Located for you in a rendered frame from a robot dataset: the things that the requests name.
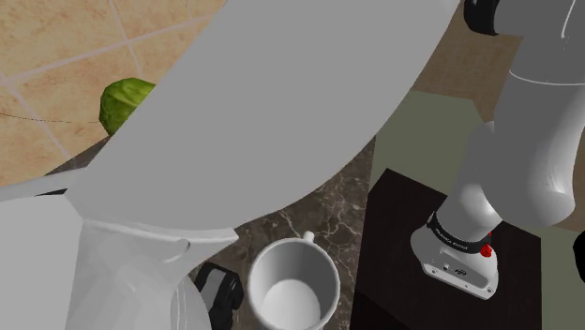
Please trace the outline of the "white toilet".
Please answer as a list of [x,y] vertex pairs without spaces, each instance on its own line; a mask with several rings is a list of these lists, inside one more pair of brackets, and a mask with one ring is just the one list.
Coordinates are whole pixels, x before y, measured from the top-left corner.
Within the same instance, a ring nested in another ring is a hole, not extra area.
[[376,135],[460,0],[229,0],[84,168],[0,188],[0,330],[211,330],[188,273]]

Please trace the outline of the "white mug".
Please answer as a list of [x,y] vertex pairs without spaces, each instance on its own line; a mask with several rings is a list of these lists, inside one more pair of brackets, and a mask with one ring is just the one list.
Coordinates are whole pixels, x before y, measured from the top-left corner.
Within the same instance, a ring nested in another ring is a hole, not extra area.
[[247,300],[260,330],[323,330],[340,297],[338,269],[315,234],[279,239],[255,258]]

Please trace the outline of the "dark robot stand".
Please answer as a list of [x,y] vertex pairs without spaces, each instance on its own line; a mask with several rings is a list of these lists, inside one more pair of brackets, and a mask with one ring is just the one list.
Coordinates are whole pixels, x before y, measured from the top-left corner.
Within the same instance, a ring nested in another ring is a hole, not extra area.
[[543,330],[535,235],[506,222],[493,231],[499,286],[488,300],[425,274],[410,237],[444,198],[392,170],[369,192],[350,330]]

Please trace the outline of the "black and grey gadget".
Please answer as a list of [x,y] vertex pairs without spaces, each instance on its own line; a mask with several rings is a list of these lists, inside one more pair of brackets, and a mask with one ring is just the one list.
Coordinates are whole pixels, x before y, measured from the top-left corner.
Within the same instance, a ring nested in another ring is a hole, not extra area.
[[194,284],[202,295],[212,330],[232,330],[233,312],[245,297],[239,275],[213,262],[205,262]]

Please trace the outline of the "green lettuce head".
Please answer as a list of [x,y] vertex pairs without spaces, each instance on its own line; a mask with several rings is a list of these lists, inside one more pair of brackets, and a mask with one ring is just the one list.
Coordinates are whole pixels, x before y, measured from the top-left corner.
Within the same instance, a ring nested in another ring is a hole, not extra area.
[[108,85],[99,104],[98,120],[112,136],[146,99],[155,84],[138,78],[125,78]]

